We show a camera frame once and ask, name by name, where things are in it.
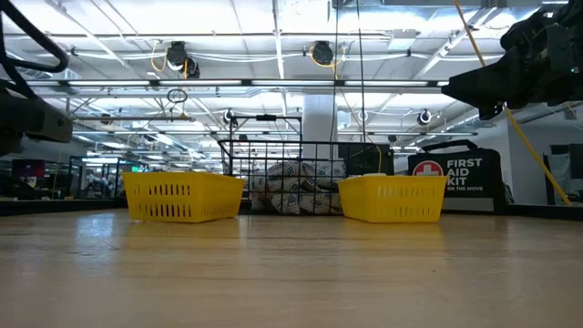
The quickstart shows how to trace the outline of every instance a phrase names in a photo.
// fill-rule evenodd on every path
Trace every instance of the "black cable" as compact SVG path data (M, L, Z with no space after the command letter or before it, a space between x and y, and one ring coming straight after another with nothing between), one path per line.
M2 13L6 14L20 29L29 35L37 44L43 47L47 52L58 59L58 64L55 66L33 63L21 59L9 57L6 53L4 42L4 29L2 22ZM4 89L10 89L16 93L30 99L39 99L33 90L28 86L26 81L22 78L16 67L27 69L34 69L41 72L59 73L68 66L68 56L66 52L55 44L50 38L45 36L38 30L30 21L26 19L8 0L0 0L0 64L4 68L7 75L14 81L11 87L3 86Z
M358 43L361 48L361 88L363 94L363 142L366 140L366 116L364 111L364 61L363 61L363 31L361 30L361 7L360 1L356 0L356 18L358 21Z
M338 108L336 107L336 64L338 64L338 23L340 21L340 7L338 6L340 0L336 1L336 33L335 33L335 40L334 40L334 66L332 67L332 71L334 73L334 87L332 90L332 126L330 128L330 142L334 137L334 129L338 126L336 122L336 111ZM330 156L332 157L332 145L330 145Z

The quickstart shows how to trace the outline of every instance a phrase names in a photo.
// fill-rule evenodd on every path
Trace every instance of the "wooden table surface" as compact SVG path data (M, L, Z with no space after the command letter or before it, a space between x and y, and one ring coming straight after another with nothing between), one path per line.
M0 327L581 327L583 224L0 218Z

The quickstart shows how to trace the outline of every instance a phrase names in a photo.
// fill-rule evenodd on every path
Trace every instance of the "black machine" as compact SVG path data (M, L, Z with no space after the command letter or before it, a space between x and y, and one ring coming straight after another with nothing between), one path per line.
M0 64L12 82L0 79L0 156L19 152L23 135L31 139L67 143L73 132L71 119L37 96L20 76L16 67L41 72L59 73L66 69L65 51L33 26L8 0L0 0L0 34L2 14L58 59L58 64L48 66L12 58L5 51L4 38L0 37Z
M583 0L555 12L543 7L500 39L506 54L487 67L450 77L442 92L488 120L509 108L583 99Z
M175 41L170 44L168 53L166 54L168 66L173 71L182 74L186 70L187 78L200 78L199 63L189 56L185 46L186 44L183 41Z

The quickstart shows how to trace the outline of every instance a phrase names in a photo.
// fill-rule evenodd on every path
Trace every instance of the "black equipment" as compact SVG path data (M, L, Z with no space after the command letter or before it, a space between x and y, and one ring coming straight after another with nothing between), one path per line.
M40 72L62 72L68 65L65 51L33 26L8 0L0 0L1 35L4 35L2 13L55 56L58 64L48 66L12 58L6 53L4 38L0 37L0 64L12 79L12 82L0 79L0 156L20 152L23 135L31 139L69 142L73 133L71 119L37 96L16 70L23 67Z
M442 92L479 109L488 120L509 108L583 99L583 0L556 12L543 7L500 39L506 54L492 65L455 77Z
M324 66L328 66L332 63L334 59L334 53L330 49L330 45L326 41L318 41L316 45L313 47L312 51L312 59Z
M186 43L183 41L174 41L168 48L166 60L170 69L184 74L186 69L187 78L200 78L199 63L189 57L186 51Z
M452 153L433 150L467 147ZM481 149L469 140L455 140L423 147L424 153L409 156L409 175L448 176L444 210L502 212L506 190L502 181L500 154Z

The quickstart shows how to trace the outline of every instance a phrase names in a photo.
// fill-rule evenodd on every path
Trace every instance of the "white pillar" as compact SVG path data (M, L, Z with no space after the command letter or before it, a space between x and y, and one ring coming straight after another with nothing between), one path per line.
M335 115L334 97L332 95L307 95L303 98L302 133L303 141L338 141L338 124L332 122ZM318 159L329 159L331 148L325 145L318 146ZM337 154L337 147L332 151ZM304 145L303 157L316 158L315 145Z

